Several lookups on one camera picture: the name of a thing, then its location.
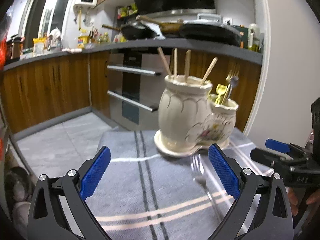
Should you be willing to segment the yellow food package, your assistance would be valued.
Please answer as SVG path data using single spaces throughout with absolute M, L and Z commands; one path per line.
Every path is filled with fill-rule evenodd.
M 33 57 L 44 54 L 44 46 L 46 44 L 46 38 L 33 38 Z

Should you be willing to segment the gold spoon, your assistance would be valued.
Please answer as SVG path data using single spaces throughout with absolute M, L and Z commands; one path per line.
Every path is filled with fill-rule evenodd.
M 216 105 L 219 105 L 225 92 L 227 90 L 227 86 L 225 85 L 222 85 L 222 84 L 218 84 L 217 87 L 216 87 L 216 93 L 217 93 L 217 98 L 215 100 L 215 104 Z

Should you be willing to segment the silver fork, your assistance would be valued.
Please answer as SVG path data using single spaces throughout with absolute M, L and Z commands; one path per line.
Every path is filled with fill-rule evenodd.
M 190 158 L 191 158 L 190 166 L 191 166 L 191 170 L 193 173 L 193 180 L 196 181 L 204 189 L 209 201 L 212 204 L 213 210 L 217 216 L 217 220 L 219 221 L 219 223 L 221 223 L 222 222 L 222 215 L 221 215 L 221 212 L 217 208 L 216 201 L 213 199 L 212 194 L 208 190 L 207 180 L 204 176 L 204 167 L 202 165 L 201 156 L 199 154 L 195 153 Z

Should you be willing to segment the red plastic bag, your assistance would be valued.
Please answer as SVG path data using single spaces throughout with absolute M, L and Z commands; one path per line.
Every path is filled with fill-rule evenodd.
M 4 65 L 6 62 L 6 53 L 7 53 L 7 43 L 6 43 L 6 38 L 1 40 L 1 45 L 0 45 L 0 71 L 3 71 Z

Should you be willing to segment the silver flower spoon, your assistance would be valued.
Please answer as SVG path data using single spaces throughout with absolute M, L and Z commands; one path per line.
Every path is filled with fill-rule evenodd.
M 226 105 L 226 103 L 228 102 L 229 97 L 231 96 L 232 89 L 234 87 L 236 87 L 238 85 L 238 83 L 239 83 L 239 77 L 238 76 L 231 77 L 231 79 L 229 81 L 229 85 L 228 85 L 226 93 L 225 93 L 225 96 L 224 96 L 223 101 L 222 101 L 223 105 Z

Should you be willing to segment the wooden chopstick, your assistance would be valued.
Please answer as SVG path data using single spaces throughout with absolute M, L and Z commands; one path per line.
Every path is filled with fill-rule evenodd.
M 169 64 L 168 64 L 168 62 L 167 62 L 167 60 L 166 60 L 166 58 L 165 58 L 165 55 L 164 55 L 164 53 L 163 53 L 162 48 L 161 48 L 161 47 L 158 47 L 158 48 L 157 48 L 157 51 L 158 51 L 159 56 L 161 57 L 161 60 L 162 60 L 163 65 L 164 65 L 164 68 L 165 68 L 165 70 L 166 70 L 166 72 L 167 72 L 167 74 L 168 74 L 168 77 L 171 77 L 172 73 L 171 73 Z
M 176 79 L 177 77 L 177 62 L 178 62 L 178 58 L 177 58 L 177 48 L 174 49 L 174 79 Z
M 205 74 L 204 74 L 204 76 L 203 76 L 203 78 L 201 80 L 201 83 L 200 83 L 201 86 L 205 83 L 205 81 L 207 80 L 208 75 L 212 72 L 214 66 L 217 63 L 217 60 L 218 60 L 217 57 L 213 58 L 212 62 L 210 63 L 209 67 L 207 68 L 207 70 L 206 70 L 206 72 L 205 72 Z
M 188 76 L 190 71 L 191 50 L 188 49 L 185 54 L 185 66 L 184 66 L 184 80 L 188 82 Z

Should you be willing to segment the yellow oil bottle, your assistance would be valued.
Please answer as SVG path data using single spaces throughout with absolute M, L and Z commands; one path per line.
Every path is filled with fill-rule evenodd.
M 77 48 L 84 49 L 85 44 L 88 43 L 88 40 L 89 40 L 89 35 L 88 35 L 87 30 L 81 29 L 80 35 L 78 36 Z

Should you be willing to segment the stainless steel oven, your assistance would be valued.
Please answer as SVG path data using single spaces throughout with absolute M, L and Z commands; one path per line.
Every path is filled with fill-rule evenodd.
M 158 108 L 167 75 L 160 56 L 113 53 L 106 70 L 111 119 L 129 131 L 158 130 Z

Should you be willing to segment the gold fork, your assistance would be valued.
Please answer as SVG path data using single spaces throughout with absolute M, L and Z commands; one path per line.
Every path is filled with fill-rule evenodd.
M 228 76 L 227 76 L 227 82 L 228 82 L 228 86 L 227 86 L 227 90 L 223 96 L 223 99 L 222 99 L 222 102 L 221 104 L 222 105 L 226 105 L 230 95 L 231 95 L 231 92 L 232 92 L 232 89 L 234 87 L 236 87 L 239 83 L 239 66 L 236 64 L 229 72 Z

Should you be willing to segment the green kitchen appliance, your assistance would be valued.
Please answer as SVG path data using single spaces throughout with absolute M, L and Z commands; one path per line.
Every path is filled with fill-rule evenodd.
M 232 25 L 233 28 L 238 30 L 241 35 L 241 48 L 247 49 L 248 48 L 248 28 L 244 25 Z

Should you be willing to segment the white oil dispenser bottle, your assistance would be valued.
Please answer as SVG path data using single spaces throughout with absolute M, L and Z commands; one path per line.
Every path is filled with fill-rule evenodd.
M 260 43 L 260 28 L 257 24 L 251 23 L 248 27 L 248 50 L 258 52 Z

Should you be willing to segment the cream ceramic utensil holder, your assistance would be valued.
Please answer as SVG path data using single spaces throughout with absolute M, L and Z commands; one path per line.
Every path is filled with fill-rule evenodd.
M 214 143 L 226 148 L 239 105 L 232 99 L 226 105 L 217 105 L 209 80 L 167 75 L 164 82 L 158 107 L 159 130 L 154 136 L 159 152 L 183 158 Z

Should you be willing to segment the black electric griddle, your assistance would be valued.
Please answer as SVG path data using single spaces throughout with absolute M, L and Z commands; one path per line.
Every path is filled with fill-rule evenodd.
M 197 14 L 196 20 L 190 20 L 180 26 L 179 34 L 183 38 L 211 41 L 240 46 L 241 34 L 236 28 L 224 24 L 217 14 Z

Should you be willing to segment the grey kitchen countertop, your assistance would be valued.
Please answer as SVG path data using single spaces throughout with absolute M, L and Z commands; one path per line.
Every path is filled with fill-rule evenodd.
M 84 49 L 75 55 L 97 53 L 101 51 L 117 50 L 117 49 L 146 49 L 146 48 L 158 48 L 163 49 L 190 49 L 195 51 L 201 51 L 206 53 L 212 53 L 223 56 L 230 56 L 236 59 L 248 61 L 258 65 L 262 65 L 263 55 L 247 49 L 241 49 L 236 46 L 231 46 L 223 43 L 192 40 L 185 38 L 167 38 L 164 40 L 133 40 L 124 43 L 111 43 L 105 45 L 98 45 L 92 49 Z

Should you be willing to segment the black wok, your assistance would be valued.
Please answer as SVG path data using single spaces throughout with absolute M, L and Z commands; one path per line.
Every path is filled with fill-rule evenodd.
M 103 24 L 101 27 L 122 33 L 126 40 L 153 39 L 157 36 L 157 33 L 155 31 L 153 31 L 147 25 L 142 24 L 141 22 L 125 24 L 122 25 L 120 28 L 112 27 L 110 25 L 105 24 Z

